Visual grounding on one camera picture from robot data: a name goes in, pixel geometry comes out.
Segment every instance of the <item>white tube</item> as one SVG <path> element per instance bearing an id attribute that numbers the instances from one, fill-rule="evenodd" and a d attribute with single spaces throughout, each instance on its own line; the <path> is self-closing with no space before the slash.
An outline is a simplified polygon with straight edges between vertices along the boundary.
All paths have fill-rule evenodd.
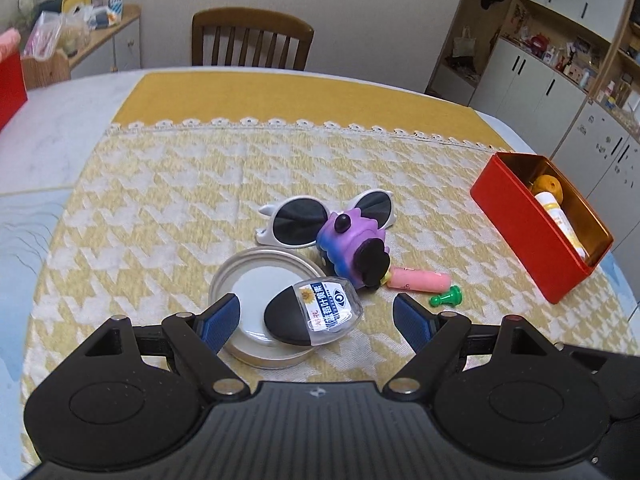
<path id="1" fill-rule="evenodd" d="M 569 240 L 569 243 L 574 247 L 578 256 L 584 260 L 587 257 L 587 251 L 575 235 L 574 228 L 571 227 L 571 223 L 564 214 L 564 211 L 560 208 L 558 202 L 556 202 L 555 197 L 548 191 L 543 191 L 536 195 L 536 200 L 540 202 L 540 205 L 545 209 L 546 213 L 551 216 L 553 221 L 562 231 L 562 234 L 566 236 L 566 239 Z"/>

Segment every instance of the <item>orange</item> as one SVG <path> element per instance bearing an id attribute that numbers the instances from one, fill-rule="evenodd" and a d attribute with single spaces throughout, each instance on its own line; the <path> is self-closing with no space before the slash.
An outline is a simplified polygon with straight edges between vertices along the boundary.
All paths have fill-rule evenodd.
<path id="1" fill-rule="evenodd" d="M 551 193 L 558 205 L 562 204 L 562 186 L 560 186 L 560 182 L 556 177 L 551 175 L 541 175 L 539 176 L 533 183 L 531 187 L 531 192 L 533 195 L 537 195 L 538 193 L 542 193 L 543 191 L 548 191 Z"/>

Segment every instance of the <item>pink cloth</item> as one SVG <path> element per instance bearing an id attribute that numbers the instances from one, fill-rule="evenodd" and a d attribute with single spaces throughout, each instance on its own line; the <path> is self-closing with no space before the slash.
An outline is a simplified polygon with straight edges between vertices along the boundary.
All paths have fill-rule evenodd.
<path id="1" fill-rule="evenodd" d="M 20 44 L 20 32 L 14 28 L 0 34 L 0 63 L 18 49 Z"/>

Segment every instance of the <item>sunflower image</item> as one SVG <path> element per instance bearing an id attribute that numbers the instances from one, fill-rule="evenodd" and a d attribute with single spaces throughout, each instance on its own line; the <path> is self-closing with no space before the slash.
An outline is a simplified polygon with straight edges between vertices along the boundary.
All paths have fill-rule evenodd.
<path id="1" fill-rule="evenodd" d="M 316 295 L 308 286 L 300 289 L 300 296 L 305 303 L 313 303 L 313 300 L 316 298 Z"/>

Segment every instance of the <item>lace trim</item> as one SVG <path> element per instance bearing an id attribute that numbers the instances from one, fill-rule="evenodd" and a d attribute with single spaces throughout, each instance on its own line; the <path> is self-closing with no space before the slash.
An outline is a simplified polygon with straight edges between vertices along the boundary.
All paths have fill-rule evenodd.
<path id="1" fill-rule="evenodd" d="M 423 140 L 425 142 L 436 142 L 438 144 L 448 144 L 453 146 L 461 146 L 464 148 L 471 148 L 474 150 L 482 150 L 484 152 L 512 152 L 510 148 L 504 148 L 502 146 L 496 147 L 492 145 L 485 145 L 481 142 L 471 142 L 470 140 L 458 140 L 455 137 L 444 137 L 439 134 L 425 134 L 415 130 L 409 132 L 402 128 L 395 128 L 392 131 L 388 131 L 382 126 L 372 126 L 371 128 L 365 128 L 356 123 L 349 124 L 348 128 L 343 128 L 338 123 L 333 121 L 327 121 L 322 125 L 313 124 L 312 121 L 306 119 L 298 119 L 295 123 L 287 123 L 284 119 L 273 118 L 266 122 L 261 123 L 254 117 L 245 117 L 240 119 L 239 122 L 234 123 L 229 119 L 222 117 L 213 119 L 209 122 L 203 122 L 198 119 L 185 119 L 181 123 L 174 123 L 170 120 L 158 121 L 156 124 L 145 124 L 141 121 L 129 123 L 127 126 L 123 126 L 119 123 L 111 123 L 107 129 L 108 135 L 118 134 L 136 134 L 142 132 L 157 132 L 158 130 L 210 130 L 212 128 L 261 128 L 261 129 L 290 129 L 290 130 L 333 130 L 336 132 L 348 134 L 350 132 L 358 132 L 362 134 L 391 134 L 395 136 L 405 136 L 415 140 Z"/>

